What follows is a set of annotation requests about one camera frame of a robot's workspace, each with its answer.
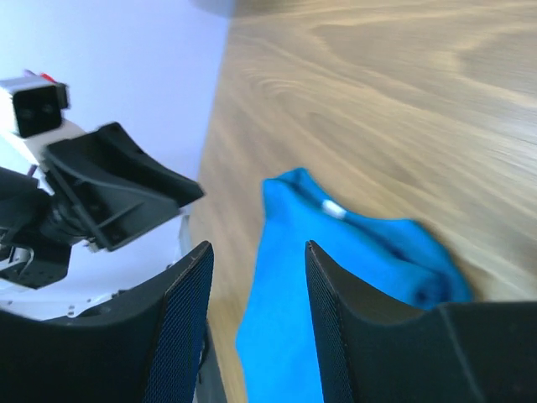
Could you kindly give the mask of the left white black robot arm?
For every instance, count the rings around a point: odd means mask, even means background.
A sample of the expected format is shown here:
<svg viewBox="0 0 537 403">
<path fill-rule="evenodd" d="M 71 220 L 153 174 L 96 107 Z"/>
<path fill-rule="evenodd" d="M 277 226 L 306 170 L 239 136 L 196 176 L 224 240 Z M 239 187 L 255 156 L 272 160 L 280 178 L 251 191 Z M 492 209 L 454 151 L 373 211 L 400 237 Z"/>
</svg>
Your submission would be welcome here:
<svg viewBox="0 0 537 403">
<path fill-rule="evenodd" d="M 63 280 L 72 248 L 109 252 L 178 217 L 201 186 L 147 155 L 118 123 L 87 133 L 72 122 L 24 139 L 9 133 L 32 173 L 1 171 L 1 308 L 36 320 L 76 317 L 107 295 L 38 298 Z"/>
</svg>

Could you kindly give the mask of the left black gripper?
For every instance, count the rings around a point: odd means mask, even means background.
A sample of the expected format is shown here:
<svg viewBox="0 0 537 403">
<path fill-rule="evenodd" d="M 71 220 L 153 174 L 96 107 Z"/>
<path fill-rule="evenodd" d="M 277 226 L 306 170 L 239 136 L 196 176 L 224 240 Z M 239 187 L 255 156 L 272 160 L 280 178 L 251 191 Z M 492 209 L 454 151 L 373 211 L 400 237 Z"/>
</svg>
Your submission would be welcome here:
<svg viewBox="0 0 537 403">
<path fill-rule="evenodd" d="M 201 186 L 146 154 L 114 122 L 45 148 L 50 173 L 101 249 L 120 249 L 201 199 Z"/>
</svg>

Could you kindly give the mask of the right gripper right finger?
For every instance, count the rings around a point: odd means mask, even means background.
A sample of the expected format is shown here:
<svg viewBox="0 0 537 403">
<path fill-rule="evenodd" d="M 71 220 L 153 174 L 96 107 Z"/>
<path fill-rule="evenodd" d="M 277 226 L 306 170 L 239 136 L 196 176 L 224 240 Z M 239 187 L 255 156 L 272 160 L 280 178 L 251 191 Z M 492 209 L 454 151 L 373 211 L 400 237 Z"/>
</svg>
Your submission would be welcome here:
<svg viewBox="0 0 537 403">
<path fill-rule="evenodd" d="M 420 310 L 372 287 L 317 243 L 306 279 L 327 402 L 533 402 L 536 305 Z"/>
</svg>

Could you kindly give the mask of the blue t shirt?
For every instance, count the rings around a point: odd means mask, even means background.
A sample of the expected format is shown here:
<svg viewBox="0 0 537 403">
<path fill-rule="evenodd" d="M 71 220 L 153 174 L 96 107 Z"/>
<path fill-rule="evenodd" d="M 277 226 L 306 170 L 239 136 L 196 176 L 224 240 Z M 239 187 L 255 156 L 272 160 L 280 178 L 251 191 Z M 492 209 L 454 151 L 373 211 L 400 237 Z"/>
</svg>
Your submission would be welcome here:
<svg viewBox="0 0 537 403">
<path fill-rule="evenodd" d="M 309 241 L 408 305 L 429 309 L 473 298 L 446 248 L 416 221 L 348 211 L 306 169 L 263 181 L 262 199 L 265 222 L 236 339 L 251 402 L 322 401 L 305 276 Z"/>
</svg>

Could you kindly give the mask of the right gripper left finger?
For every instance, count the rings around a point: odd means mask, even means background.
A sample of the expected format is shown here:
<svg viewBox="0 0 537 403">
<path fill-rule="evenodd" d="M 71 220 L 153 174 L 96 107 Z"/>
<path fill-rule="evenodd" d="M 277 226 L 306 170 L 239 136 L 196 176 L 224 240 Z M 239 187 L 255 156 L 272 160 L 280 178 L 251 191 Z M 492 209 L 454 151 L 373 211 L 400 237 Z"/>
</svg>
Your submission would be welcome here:
<svg viewBox="0 0 537 403">
<path fill-rule="evenodd" d="M 202 242 L 154 278 L 78 317 L 1 315 L 4 402 L 193 400 L 214 254 Z"/>
</svg>

